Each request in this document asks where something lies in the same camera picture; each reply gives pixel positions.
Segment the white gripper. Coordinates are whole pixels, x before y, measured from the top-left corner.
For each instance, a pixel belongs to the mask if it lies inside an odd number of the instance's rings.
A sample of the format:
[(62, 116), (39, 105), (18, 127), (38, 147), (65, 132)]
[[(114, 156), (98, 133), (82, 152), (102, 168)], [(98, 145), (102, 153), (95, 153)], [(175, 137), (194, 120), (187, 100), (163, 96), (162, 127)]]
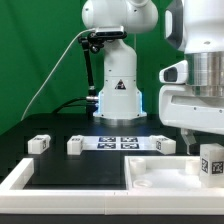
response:
[(182, 128), (191, 155), (196, 143), (192, 130), (224, 135), (224, 98), (196, 97), (188, 86), (164, 85), (159, 92), (159, 118), (164, 125)]

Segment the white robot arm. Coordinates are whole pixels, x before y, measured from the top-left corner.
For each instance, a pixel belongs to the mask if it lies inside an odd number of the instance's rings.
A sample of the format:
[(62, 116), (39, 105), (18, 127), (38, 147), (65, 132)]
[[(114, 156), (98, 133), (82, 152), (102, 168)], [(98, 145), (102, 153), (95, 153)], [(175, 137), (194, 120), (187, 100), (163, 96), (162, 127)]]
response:
[[(123, 42), (129, 33), (152, 30), (152, 0), (87, 0), (82, 20), (89, 47), (104, 50), (104, 87), (94, 118), (128, 125), (144, 118), (136, 86), (137, 55)], [(224, 135), (224, 0), (172, 0), (165, 10), (165, 39), (185, 59), (159, 72), (159, 118), (178, 127), (185, 143), (195, 131)]]

